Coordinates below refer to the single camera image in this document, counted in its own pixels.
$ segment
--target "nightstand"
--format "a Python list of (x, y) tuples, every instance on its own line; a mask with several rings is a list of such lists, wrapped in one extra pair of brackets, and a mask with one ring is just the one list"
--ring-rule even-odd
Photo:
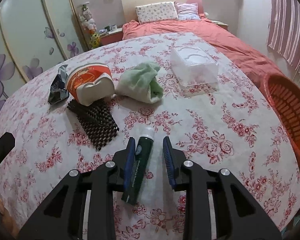
[(221, 28), (225, 29), (226, 31), (228, 30), (228, 27), (229, 25), (228, 24), (225, 24), (223, 22), (220, 22), (220, 21), (214, 21), (214, 20), (211, 20), (214, 24), (220, 26)]
[(122, 41), (123, 32), (122, 28), (118, 28), (115, 31), (108, 32), (100, 37), (102, 45), (108, 45), (117, 41)]

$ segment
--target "striped curtain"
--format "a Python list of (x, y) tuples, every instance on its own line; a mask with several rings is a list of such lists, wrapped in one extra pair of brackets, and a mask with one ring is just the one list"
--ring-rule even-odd
[(300, 4), (297, 0), (272, 0), (267, 45), (294, 68), (300, 65)]

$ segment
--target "clear plastic container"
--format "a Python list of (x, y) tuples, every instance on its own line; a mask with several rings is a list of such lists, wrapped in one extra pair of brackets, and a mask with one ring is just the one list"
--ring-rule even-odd
[(180, 85), (190, 87), (207, 83), (217, 88), (218, 63), (202, 48), (172, 48), (170, 63)]

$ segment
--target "green towel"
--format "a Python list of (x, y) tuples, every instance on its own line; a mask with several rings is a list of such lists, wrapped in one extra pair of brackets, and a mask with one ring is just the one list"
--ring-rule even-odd
[(160, 66), (154, 62), (143, 62), (126, 70), (121, 74), (115, 93), (149, 104), (160, 101), (163, 88), (155, 78), (159, 70)]

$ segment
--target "purple pillow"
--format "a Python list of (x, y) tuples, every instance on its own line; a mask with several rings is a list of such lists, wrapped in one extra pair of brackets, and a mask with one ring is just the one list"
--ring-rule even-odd
[(177, 3), (174, 2), (179, 20), (200, 20), (197, 3)]

